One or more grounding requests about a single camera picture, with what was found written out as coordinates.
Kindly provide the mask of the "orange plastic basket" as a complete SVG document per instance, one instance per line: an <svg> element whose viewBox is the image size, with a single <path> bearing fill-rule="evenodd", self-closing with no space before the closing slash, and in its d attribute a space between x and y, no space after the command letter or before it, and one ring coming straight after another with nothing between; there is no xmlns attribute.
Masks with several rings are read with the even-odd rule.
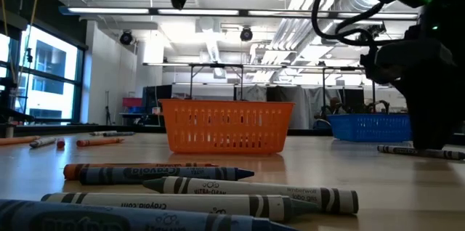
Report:
<svg viewBox="0 0 465 231"><path fill-rule="evenodd" d="M292 102L161 100L174 153L269 154L283 150Z"/></svg>

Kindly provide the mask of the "black metal station frame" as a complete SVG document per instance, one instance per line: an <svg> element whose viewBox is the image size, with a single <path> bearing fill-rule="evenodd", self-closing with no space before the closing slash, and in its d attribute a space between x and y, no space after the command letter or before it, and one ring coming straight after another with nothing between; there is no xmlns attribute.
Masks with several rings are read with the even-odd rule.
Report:
<svg viewBox="0 0 465 231"><path fill-rule="evenodd" d="M343 75L345 72L350 72L350 71L359 71L362 75L365 75L365 68L363 67L352 67L352 66L347 66L347 67L323 67L322 69L322 74L323 74L323 107L327 108L326 104L326 79L329 77L329 75L326 75L327 70L332 70L332 71L340 71L340 74ZM375 113L376 112L376 82L372 81L371 86L364 86L364 85L359 85L357 86L360 89L364 88L370 88L372 91L372 102L369 104L360 104L360 105L348 105L346 101L346 86L342 86L342 100L338 104L338 108L344 108L348 113Z"/></svg>
<svg viewBox="0 0 465 231"><path fill-rule="evenodd" d="M221 68L221 69L226 69L229 68L232 71L236 73L236 75L240 79L240 91L243 91L243 77L244 77L244 65L243 64L231 64L231 63L219 63L219 62L212 62L212 63L188 63L187 64L190 67L190 92L189 92L189 100L193 99L193 79L195 77L194 74L194 68L195 67L200 67L203 69L204 67L208 68Z"/></svg>

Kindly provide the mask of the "large window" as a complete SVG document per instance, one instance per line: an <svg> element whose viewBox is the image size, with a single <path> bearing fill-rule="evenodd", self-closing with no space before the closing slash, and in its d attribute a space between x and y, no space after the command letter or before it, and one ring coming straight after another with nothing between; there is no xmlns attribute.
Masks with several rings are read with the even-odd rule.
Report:
<svg viewBox="0 0 465 231"><path fill-rule="evenodd" d="M27 48L32 49L32 63ZM39 123L78 118L83 60L83 50L35 26L0 31L0 78L16 83L9 104Z"/></svg>

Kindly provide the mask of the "blue plastic basket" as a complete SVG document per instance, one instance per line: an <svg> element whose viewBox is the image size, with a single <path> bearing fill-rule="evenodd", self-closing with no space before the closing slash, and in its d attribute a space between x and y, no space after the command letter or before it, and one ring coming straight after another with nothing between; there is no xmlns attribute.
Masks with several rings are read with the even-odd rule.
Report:
<svg viewBox="0 0 465 231"><path fill-rule="evenodd" d="M333 136L351 142L407 142L412 140L410 118L406 114L330 115Z"/></svg>

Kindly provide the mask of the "grey cover cloth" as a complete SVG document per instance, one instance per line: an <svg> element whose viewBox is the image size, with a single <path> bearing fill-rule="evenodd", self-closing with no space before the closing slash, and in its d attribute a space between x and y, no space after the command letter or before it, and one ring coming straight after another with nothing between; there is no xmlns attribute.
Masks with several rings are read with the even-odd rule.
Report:
<svg viewBox="0 0 465 231"><path fill-rule="evenodd" d="M266 102L267 87L258 85L244 87L241 98L250 102Z"/></svg>
<svg viewBox="0 0 465 231"><path fill-rule="evenodd" d="M290 129L313 129L315 116L320 114L323 100L328 104L331 98L322 87L304 89L294 87L289 89L289 100L294 103L289 123Z"/></svg>

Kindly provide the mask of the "black aluminium table frame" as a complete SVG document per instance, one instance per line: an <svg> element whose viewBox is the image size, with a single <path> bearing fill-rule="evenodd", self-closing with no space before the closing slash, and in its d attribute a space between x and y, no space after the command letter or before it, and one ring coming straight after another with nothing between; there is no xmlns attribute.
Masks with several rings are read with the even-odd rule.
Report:
<svg viewBox="0 0 465 231"><path fill-rule="evenodd" d="M39 125L39 126L16 126L13 130L14 137L25 137L31 135L59 135L90 133L92 131L133 131L136 133L165 134L166 129L158 126L98 126L98 125ZM310 136L310 137L332 137L332 131L313 129L289 129L288 136Z"/></svg>

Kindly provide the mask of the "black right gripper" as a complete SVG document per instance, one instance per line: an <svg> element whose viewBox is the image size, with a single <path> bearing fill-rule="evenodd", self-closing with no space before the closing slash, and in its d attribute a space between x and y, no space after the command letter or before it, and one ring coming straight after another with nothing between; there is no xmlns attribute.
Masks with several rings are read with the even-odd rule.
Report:
<svg viewBox="0 0 465 231"><path fill-rule="evenodd" d="M405 97L410 116L413 146L442 149L462 124L462 84L419 83L402 79L406 73L454 70L453 55L435 38L402 40L370 48L360 56L366 76L375 82L393 82Z"/></svg>

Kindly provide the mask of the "black tripod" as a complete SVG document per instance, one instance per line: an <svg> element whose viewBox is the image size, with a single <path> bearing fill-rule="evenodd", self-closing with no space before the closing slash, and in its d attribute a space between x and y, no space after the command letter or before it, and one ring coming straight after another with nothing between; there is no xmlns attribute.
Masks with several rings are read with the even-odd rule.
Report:
<svg viewBox="0 0 465 231"><path fill-rule="evenodd" d="M110 117L110 109L109 109L109 91L105 91L105 124L107 126L112 124L111 117Z"/></svg>

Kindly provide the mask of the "person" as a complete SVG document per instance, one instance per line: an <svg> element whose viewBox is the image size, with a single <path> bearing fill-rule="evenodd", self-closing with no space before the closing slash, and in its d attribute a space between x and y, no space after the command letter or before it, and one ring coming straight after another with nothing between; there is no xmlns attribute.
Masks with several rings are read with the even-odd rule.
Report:
<svg viewBox="0 0 465 231"><path fill-rule="evenodd" d="M328 115L344 113L344 109L342 108L342 103L339 98L332 97L330 99L329 109L326 110L326 113Z"/></svg>

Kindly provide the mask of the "white ceiling pipe bundle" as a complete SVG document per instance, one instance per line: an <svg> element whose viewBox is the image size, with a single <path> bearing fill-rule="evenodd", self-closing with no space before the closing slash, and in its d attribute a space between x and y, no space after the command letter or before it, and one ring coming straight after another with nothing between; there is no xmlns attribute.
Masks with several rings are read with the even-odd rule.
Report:
<svg viewBox="0 0 465 231"><path fill-rule="evenodd" d="M310 10L314 0L291 0L289 10ZM282 19L270 43L273 50L294 50L312 27L308 19Z"/></svg>

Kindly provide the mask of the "red storage bin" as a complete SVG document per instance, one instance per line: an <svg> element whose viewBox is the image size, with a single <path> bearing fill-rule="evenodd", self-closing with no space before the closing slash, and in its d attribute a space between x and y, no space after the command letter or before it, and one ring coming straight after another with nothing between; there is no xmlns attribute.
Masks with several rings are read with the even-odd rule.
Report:
<svg viewBox="0 0 465 231"><path fill-rule="evenodd" d="M142 107L142 98L137 97L124 97L122 106L125 108Z"/></svg>

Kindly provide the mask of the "dark office partition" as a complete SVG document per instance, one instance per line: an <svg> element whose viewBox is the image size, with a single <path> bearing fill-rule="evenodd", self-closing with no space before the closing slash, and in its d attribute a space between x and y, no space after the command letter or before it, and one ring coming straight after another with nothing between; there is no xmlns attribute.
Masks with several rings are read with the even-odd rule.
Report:
<svg viewBox="0 0 465 231"><path fill-rule="evenodd" d="M172 85L146 86L142 90L142 106L147 114L153 113L153 108L161 108L160 100L171 99Z"/></svg>

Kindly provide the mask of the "white LED light strip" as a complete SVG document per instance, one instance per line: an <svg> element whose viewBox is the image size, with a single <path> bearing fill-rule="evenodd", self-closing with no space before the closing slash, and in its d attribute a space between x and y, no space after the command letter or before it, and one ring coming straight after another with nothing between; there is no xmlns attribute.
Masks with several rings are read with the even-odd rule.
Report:
<svg viewBox="0 0 465 231"><path fill-rule="evenodd" d="M337 14L337 18L347 19L351 17L356 17L357 13L355 12L342 12ZM419 15L415 13L376 13L368 19L382 19L382 20L415 20Z"/></svg>
<svg viewBox="0 0 465 231"><path fill-rule="evenodd" d="M248 16L251 17L282 17L282 18L306 18L311 17L311 11L265 11L249 10Z"/></svg>
<svg viewBox="0 0 465 231"><path fill-rule="evenodd" d="M160 15L226 15L236 16L239 15L238 10L231 9L159 9Z"/></svg>
<svg viewBox="0 0 465 231"><path fill-rule="evenodd" d="M77 14L148 14L149 9L124 8L69 8L69 12Z"/></svg>

